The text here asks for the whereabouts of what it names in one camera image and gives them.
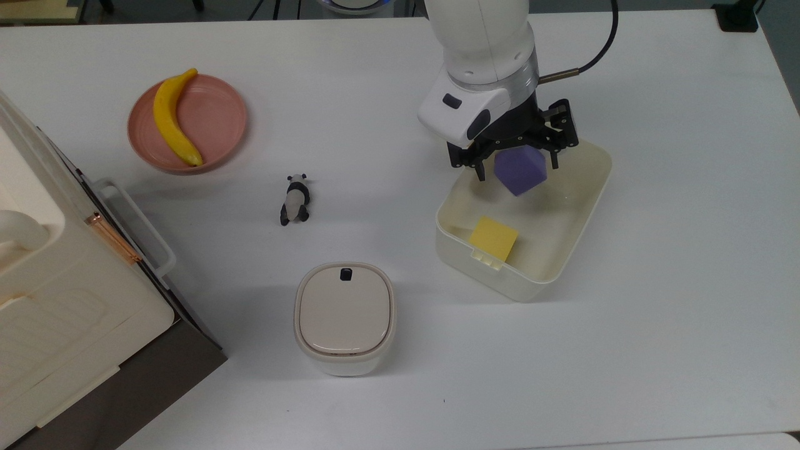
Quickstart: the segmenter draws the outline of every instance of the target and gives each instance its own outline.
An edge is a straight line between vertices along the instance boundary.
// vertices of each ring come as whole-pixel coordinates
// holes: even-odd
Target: panda figurine
[[[306,205],[311,201],[306,182],[306,174],[295,174],[286,177],[290,181],[289,189],[286,189],[286,202],[281,208],[281,225],[284,227],[295,219],[302,222],[308,220],[308,208]]]

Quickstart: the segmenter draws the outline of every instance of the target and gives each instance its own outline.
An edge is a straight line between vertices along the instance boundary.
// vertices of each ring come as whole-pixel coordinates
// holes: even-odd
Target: beige lid
[[[302,339],[317,352],[369,352],[386,337],[391,320],[390,289],[364,265],[325,267],[307,281],[299,299]]]

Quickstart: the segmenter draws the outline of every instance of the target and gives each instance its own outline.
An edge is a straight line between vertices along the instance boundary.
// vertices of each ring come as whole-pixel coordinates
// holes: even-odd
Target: yellow cube
[[[505,262],[517,236],[519,231],[482,215],[470,236],[470,243],[478,250]]]

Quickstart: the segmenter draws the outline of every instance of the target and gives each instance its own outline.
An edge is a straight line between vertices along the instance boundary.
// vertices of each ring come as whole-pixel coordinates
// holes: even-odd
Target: yellow banana
[[[178,106],[178,98],[186,82],[196,74],[198,70],[192,68],[183,74],[167,78],[156,91],[153,101],[153,117],[161,136],[184,163],[193,167],[202,165],[202,156],[197,147],[181,131],[175,108]]]

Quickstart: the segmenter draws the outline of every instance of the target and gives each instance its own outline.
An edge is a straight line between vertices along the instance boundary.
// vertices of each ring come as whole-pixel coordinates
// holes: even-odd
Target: purple foam cube
[[[499,151],[494,157],[494,175],[512,194],[524,194],[547,179],[545,155],[531,146]]]

